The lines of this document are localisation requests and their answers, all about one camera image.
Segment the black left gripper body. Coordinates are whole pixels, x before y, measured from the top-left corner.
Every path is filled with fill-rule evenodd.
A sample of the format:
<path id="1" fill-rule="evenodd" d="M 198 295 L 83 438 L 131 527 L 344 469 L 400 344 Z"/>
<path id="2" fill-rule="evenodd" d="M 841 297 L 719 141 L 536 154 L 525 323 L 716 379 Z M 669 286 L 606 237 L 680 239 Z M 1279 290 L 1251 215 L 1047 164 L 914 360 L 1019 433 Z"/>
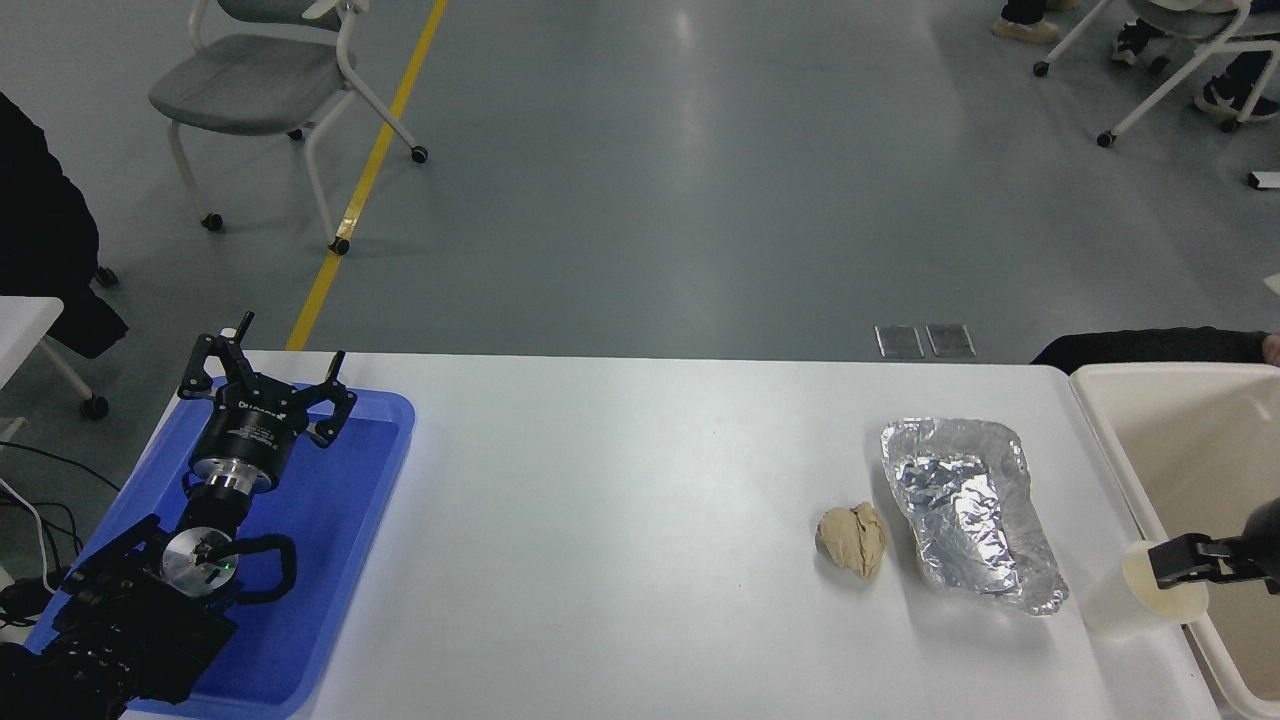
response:
<path id="1" fill-rule="evenodd" d="M 282 474 L 308 410 L 294 400 L 297 388 L 260 380 L 252 389 L 228 382 L 215 393 L 212 415 L 193 451 L 193 473 L 211 474 L 218 464 L 246 462 L 261 474 Z"/>

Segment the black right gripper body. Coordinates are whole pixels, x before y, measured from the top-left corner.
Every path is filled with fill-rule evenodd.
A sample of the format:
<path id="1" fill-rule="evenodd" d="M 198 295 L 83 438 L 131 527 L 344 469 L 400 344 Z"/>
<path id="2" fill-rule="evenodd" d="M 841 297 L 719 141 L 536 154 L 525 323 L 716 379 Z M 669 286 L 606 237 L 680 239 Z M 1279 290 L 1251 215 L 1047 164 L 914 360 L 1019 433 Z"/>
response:
<path id="1" fill-rule="evenodd" d="M 1245 521 L 1251 561 L 1263 573 L 1270 594 L 1279 594 L 1279 498 L 1258 506 Z"/>

